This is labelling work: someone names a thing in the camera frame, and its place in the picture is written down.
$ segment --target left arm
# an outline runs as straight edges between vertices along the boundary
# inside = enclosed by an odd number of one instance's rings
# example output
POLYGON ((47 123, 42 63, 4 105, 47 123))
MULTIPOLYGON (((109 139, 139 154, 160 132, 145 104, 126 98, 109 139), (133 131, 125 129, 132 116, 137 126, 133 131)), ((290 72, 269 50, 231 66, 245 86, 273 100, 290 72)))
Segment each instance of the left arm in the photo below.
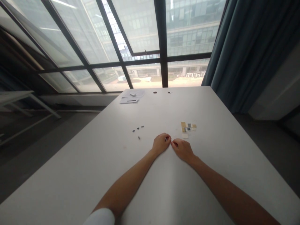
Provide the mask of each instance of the left arm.
POLYGON ((170 143, 170 135, 166 133, 158 135, 154 139, 152 149, 109 188, 93 212, 108 208, 115 218, 119 217, 131 202, 154 160, 167 149, 170 143))

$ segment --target gray floor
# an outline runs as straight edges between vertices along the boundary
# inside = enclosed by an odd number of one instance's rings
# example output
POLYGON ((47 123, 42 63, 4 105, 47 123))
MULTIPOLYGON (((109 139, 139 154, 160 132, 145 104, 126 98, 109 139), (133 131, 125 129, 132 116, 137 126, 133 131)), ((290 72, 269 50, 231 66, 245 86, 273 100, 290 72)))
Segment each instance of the gray floor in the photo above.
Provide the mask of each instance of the gray floor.
MULTIPOLYGON (((0 113, 0 131, 10 124, 21 128, 47 113, 38 112, 28 119, 21 114, 0 113)), ((62 119, 50 117, 41 124, 0 147, 0 203, 12 194, 72 137, 84 128, 97 113, 61 112, 62 119)), ((245 131, 300 196, 300 143, 273 122, 254 122, 249 116, 235 115, 245 131)))
MULTIPOLYGON (((34 118, 21 114, 0 113, 0 133, 9 123, 17 128, 36 121, 47 112, 38 112, 34 118)), ((0 147, 0 203, 34 174, 45 162, 81 131, 97 113, 60 112, 34 126, 0 147)))
POLYGON ((255 122, 248 115, 234 116, 300 198, 300 143, 274 122, 255 122))

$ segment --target white desk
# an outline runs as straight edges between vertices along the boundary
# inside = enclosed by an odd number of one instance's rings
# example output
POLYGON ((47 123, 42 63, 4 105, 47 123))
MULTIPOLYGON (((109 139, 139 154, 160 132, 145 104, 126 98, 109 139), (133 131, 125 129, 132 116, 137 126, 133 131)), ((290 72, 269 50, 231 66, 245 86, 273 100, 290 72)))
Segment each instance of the white desk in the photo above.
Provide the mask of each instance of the white desk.
POLYGON ((33 91, 0 92, 0 106, 5 106, 5 105, 9 104, 9 105, 13 106, 14 108, 20 110, 25 115, 31 116, 30 113, 26 112, 25 110, 19 108, 17 105, 13 104, 13 102, 30 97, 31 99, 36 101, 38 104, 40 104, 42 107, 44 107, 46 110, 48 110, 50 113, 55 115, 57 118, 59 118, 59 119, 61 118, 60 115, 58 115, 51 108, 49 108, 47 105, 45 105, 41 100, 39 100, 37 97, 35 97, 32 93, 33 93, 33 91))
MULTIPOLYGON (((148 152, 154 137, 182 136, 181 121, 197 124, 188 141, 205 163, 281 224, 299 224, 299 198, 210 87, 146 89, 138 103, 120 100, 0 205, 1 224, 82 224, 113 182, 148 152)), ((233 224, 171 146, 150 168, 122 223, 233 224)))
MULTIPOLYGON (((51 108, 49 108, 46 104, 44 104, 41 100, 39 100, 37 97, 35 97, 32 93, 34 91, 10 91, 10 92, 0 92, 0 107, 1 106, 5 106, 5 105, 10 105, 12 107, 14 107, 15 109, 19 110, 20 112, 24 113, 26 116, 31 117, 32 115, 25 111, 24 109, 18 107, 16 104, 14 104, 13 102, 19 101, 21 99, 24 98, 31 98, 34 101, 36 101, 38 104, 40 104, 42 107, 44 107, 46 110, 48 110, 51 114, 53 114, 54 116, 56 116, 57 118, 61 118, 60 115, 58 115, 56 112, 54 112, 51 108)), ((39 124, 40 122, 44 121, 45 119, 47 119, 48 117, 51 116, 48 115, 46 117, 44 117, 43 119, 35 122, 34 124, 26 127, 25 129, 19 131, 18 133, 14 134, 13 136, 6 138, 4 141, 0 140, 0 146, 5 144, 6 142, 10 141, 11 139, 17 137, 18 135, 20 135, 21 133, 24 133, 25 131, 29 130, 30 128, 32 128, 33 126, 39 124)))

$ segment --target black window frame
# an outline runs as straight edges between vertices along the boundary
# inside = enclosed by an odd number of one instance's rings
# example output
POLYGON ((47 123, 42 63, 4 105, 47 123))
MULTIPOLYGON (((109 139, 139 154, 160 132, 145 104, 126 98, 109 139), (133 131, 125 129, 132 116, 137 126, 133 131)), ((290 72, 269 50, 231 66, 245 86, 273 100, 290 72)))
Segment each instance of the black window frame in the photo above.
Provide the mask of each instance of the black window frame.
MULTIPOLYGON (((68 30, 67 26, 64 24, 62 18, 60 17, 59 13, 56 11, 53 3, 51 0, 40 0, 47 11, 50 13, 51 17, 55 21, 55 23, 58 25, 70 45, 72 46, 73 50, 81 60, 83 65, 79 66, 71 66, 71 67, 59 67, 52 59, 51 57, 45 52, 42 46, 38 44, 38 42, 34 39, 34 37, 26 30, 26 28, 18 21, 18 19, 14 16, 14 14, 9 10, 7 7, 7 4, 9 4, 6 0, 0 1, 0 6, 5 10, 5 12, 12 18, 12 20, 21 28, 21 30, 28 36, 28 38, 37 46, 37 48, 44 54, 46 59, 53 64, 52 69, 44 69, 44 70, 33 70, 30 72, 30 75, 38 75, 43 73, 54 73, 58 72, 61 73, 61 75, 71 84, 71 86, 77 91, 76 93, 59 93, 56 94, 60 95, 66 95, 66 94, 91 94, 94 92, 80 92, 79 89, 76 87, 76 85, 73 84, 73 82, 64 74, 65 71, 75 71, 75 70, 87 70, 95 83, 98 85, 99 89, 102 93, 120 93, 120 92, 107 92, 103 84, 101 83, 100 79, 97 77, 93 69, 97 68, 106 68, 106 67, 122 67, 124 75, 126 77, 126 80, 128 82, 129 87, 132 89, 133 85, 131 83, 131 79, 129 77, 128 71, 126 66, 133 66, 133 65, 142 65, 142 64, 152 64, 152 63, 160 63, 161 66, 161 77, 162 77, 162 87, 167 88, 168 87, 168 62, 175 62, 175 61, 186 61, 186 60, 196 60, 196 59, 205 59, 210 58, 212 52, 205 52, 205 53, 199 53, 199 54, 189 54, 189 55, 179 55, 179 56, 168 56, 167 54, 167 23, 166 23, 166 2, 165 0, 154 0, 154 6, 155 6, 155 14, 156 14, 156 22, 157 22, 157 31, 158 31, 158 39, 159 39, 159 50, 157 51, 150 51, 150 52, 138 52, 133 53, 132 48, 128 42, 128 39, 126 37, 125 31, 121 25, 121 22, 118 18, 118 15, 116 13, 116 10, 113 6, 113 3, 111 0, 107 0, 108 5, 110 6, 110 9, 112 11, 112 14, 114 15, 116 22, 119 26, 119 29, 124 37, 124 40, 127 44, 127 47, 131 53, 131 56, 144 56, 144 55, 152 55, 152 54, 160 54, 160 58, 151 58, 151 59, 141 59, 141 60, 134 60, 134 61, 124 61, 121 55, 121 51, 118 48, 118 44, 116 42, 113 30, 111 28, 111 25, 109 23, 107 14, 105 12, 104 5, 101 0, 96 0, 97 5, 99 7, 99 10, 101 12, 101 15, 103 17, 105 26, 107 28, 108 34, 110 36, 110 39, 112 41, 113 47, 116 51, 117 57, 119 59, 118 62, 108 62, 108 63, 97 63, 97 64, 89 64, 87 59, 85 58, 84 54, 82 53, 80 47, 76 43, 75 39, 71 35, 70 31, 68 30)), ((223 10, 223 14, 221 17, 220 25, 217 31, 217 36, 220 30, 220 26, 222 24, 224 14, 228 5, 228 1, 226 0, 225 7, 223 10)), ((8 32, 5 28, 0 26, 0 29, 8 32)))

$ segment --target white sleeve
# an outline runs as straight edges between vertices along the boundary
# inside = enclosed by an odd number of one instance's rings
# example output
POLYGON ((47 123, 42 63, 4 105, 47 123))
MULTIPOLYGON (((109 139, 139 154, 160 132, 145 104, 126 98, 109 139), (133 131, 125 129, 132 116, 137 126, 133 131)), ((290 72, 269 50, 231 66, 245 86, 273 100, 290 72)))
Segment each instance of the white sleeve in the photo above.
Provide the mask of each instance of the white sleeve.
POLYGON ((83 225, 114 225, 115 216, 108 208, 101 208, 93 212, 83 225))

